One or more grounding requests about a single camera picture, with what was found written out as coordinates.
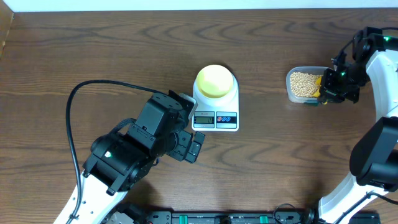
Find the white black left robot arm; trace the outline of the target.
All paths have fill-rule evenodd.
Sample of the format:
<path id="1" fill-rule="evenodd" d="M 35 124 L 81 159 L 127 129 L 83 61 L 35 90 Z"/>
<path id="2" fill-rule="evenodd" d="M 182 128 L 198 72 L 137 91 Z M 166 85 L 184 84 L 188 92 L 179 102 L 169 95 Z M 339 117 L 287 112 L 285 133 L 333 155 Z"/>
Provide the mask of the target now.
<path id="1" fill-rule="evenodd" d="M 56 223 L 101 223 L 157 159 L 193 164 L 205 135 L 188 133 L 197 101 L 186 94 L 154 93 L 137 119 L 121 121 L 91 145 L 75 188 Z"/>

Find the orange plastic measuring scoop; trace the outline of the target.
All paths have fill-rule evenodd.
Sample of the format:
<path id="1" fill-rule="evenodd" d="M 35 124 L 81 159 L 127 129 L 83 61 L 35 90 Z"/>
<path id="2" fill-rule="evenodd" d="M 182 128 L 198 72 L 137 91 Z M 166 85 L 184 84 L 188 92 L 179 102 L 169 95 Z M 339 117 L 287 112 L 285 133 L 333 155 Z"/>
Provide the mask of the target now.
<path id="1" fill-rule="evenodd" d="M 320 96 L 320 86 L 321 86 L 321 81 L 322 81 L 322 76 L 319 76 L 315 80 L 315 86 L 317 87 L 317 90 L 312 94 L 313 98 L 318 98 Z"/>

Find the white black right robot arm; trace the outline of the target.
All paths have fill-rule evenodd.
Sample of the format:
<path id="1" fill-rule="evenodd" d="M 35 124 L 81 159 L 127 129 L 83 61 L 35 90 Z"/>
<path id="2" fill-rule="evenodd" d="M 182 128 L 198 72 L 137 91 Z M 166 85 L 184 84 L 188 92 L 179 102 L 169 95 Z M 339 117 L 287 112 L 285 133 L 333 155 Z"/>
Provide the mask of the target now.
<path id="1" fill-rule="evenodd" d="M 357 103 L 361 87 L 373 89 L 374 125 L 358 141 L 349 158 L 349 173 L 310 214 L 311 223 L 349 223 L 367 204 L 397 191 L 397 38 L 383 28 L 365 27 L 349 42 L 353 62 L 341 49 L 320 79 L 319 103 Z"/>

